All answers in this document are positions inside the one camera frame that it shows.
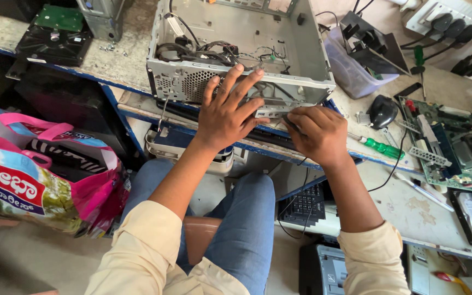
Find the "left hand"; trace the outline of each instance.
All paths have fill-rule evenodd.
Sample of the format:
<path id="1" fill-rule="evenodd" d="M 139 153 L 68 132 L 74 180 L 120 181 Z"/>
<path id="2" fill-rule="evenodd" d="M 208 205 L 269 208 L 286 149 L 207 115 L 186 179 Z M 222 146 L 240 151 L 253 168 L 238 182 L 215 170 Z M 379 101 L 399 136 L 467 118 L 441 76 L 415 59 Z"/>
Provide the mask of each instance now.
<path id="1" fill-rule="evenodd" d="M 263 70 L 256 70 L 230 92 L 242 72 L 242 64 L 231 68 L 214 99 L 213 91 L 219 84 L 220 77 L 212 77 L 205 87 L 195 138 L 199 139 L 204 148 L 213 152 L 217 153 L 246 137 L 256 125 L 270 122 L 269 118 L 249 117 L 264 104 L 261 98 L 252 99 L 238 107 L 252 86 L 263 77 Z"/>

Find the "open computer tower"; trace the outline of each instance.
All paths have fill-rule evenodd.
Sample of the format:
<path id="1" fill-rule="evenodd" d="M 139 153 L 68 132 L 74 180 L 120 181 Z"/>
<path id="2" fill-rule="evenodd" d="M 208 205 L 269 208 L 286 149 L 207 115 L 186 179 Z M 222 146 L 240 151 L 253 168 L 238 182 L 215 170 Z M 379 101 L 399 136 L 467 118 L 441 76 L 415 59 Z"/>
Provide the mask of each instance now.
<path id="1" fill-rule="evenodd" d="M 248 95 L 266 100 L 256 117 L 280 117 L 294 107 L 321 103 L 336 87 L 309 0 L 173 0 L 172 9 L 174 15 L 169 0 L 158 3 L 148 49 L 147 73 L 157 99 L 200 104 L 207 81 L 215 75 L 223 81 L 235 60 L 246 66 L 244 75 L 265 70 L 263 83 Z M 219 40 L 225 45 L 211 51 L 221 58 L 190 53 Z"/>

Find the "shirt sleeve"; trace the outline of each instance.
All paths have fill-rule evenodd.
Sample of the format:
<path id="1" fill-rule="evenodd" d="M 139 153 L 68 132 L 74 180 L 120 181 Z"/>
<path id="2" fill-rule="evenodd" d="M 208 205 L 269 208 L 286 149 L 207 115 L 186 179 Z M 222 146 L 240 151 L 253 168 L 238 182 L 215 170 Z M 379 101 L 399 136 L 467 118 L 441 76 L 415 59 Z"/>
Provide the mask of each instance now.
<path id="1" fill-rule="evenodd" d="M 340 248 L 345 254 L 348 295 L 409 295 L 402 261 L 402 237 L 389 222 L 371 231 L 341 231 Z"/>
<path id="2" fill-rule="evenodd" d="M 149 200 L 138 204 L 114 233 L 85 295 L 162 294 L 178 256 L 181 226 L 167 207 Z"/>

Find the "black hard drive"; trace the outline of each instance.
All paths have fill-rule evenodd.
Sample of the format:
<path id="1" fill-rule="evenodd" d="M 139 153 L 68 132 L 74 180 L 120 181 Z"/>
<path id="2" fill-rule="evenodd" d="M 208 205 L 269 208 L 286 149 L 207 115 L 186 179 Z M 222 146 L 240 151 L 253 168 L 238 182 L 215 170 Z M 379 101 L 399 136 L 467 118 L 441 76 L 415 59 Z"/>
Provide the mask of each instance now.
<path id="1" fill-rule="evenodd" d="M 86 25 L 81 32 L 30 25 L 17 44 L 16 57 L 36 63 L 79 67 L 90 46 L 91 36 Z"/>

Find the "mouse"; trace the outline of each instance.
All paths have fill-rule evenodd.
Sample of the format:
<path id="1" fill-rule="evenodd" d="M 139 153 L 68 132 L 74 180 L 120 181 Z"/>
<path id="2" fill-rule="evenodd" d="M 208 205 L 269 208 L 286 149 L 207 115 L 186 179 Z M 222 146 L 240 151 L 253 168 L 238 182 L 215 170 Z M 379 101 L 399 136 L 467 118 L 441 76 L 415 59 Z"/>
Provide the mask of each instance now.
<path id="1" fill-rule="evenodd" d="M 387 127 L 398 115 L 398 106 L 391 98 L 378 95 L 372 102 L 367 114 L 374 129 Z"/>

